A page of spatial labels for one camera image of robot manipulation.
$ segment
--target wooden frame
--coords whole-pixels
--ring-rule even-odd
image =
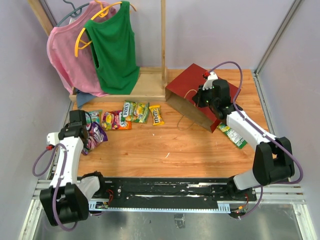
[[[131,101],[166,101],[165,87],[168,84],[166,68],[166,0],[161,1],[161,67],[141,67],[139,79],[130,95],[108,95],[97,97],[95,102]],[[53,26],[40,0],[28,0],[34,14],[38,18],[45,33],[49,36]],[[75,92],[70,94],[71,101],[75,102]]]

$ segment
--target yellow candy packet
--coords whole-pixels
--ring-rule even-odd
[[[164,119],[161,117],[160,105],[153,105],[149,107],[153,117],[153,126],[165,124]]]

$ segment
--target green shirt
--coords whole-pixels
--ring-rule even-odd
[[[84,25],[92,40],[90,46],[101,89],[108,94],[129,95],[139,77],[129,8],[130,3],[122,1],[112,18],[104,22],[89,20]]]

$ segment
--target yellow hanger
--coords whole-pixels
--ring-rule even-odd
[[[110,4],[109,6],[106,6],[105,8],[101,9],[101,11],[97,12],[92,18],[91,20],[94,20],[96,17],[101,17],[101,14],[104,14],[103,16],[106,16],[109,12],[109,8],[113,7],[114,5],[118,5],[118,4],[122,4],[122,1],[118,1],[118,2],[115,2],[113,4]],[[133,8],[134,11],[137,11],[136,7],[133,6],[131,3],[130,3],[131,7]],[[78,37],[76,38],[76,41],[75,41],[75,46],[74,46],[74,55],[75,57],[77,58],[78,57],[78,51],[79,49],[82,50],[82,49],[85,49],[87,46],[89,46],[92,41],[89,41],[89,42],[85,42],[83,40],[81,40],[81,37],[82,37],[82,34],[84,34],[86,28],[82,28],[81,32],[79,33]]]

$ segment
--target pink tank top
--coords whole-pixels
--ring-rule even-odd
[[[106,7],[109,3],[101,1]],[[97,97],[107,94],[102,91],[97,77],[96,68],[92,58],[90,46],[78,52],[75,57],[75,44],[77,37],[85,23],[101,10],[100,4],[91,1],[85,12],[77,20],[67,26],[54,27],[50,33],[46,51],[51,64],[57,70],[63,86],[72,94],[72,87],[84,93],[90,93]],[[116,14],[114,7],[109,8],[109,13],[101,18],[96,17],[95,22],[104,22]],[[81,39],[88,42],[88,37],[84,33]]]

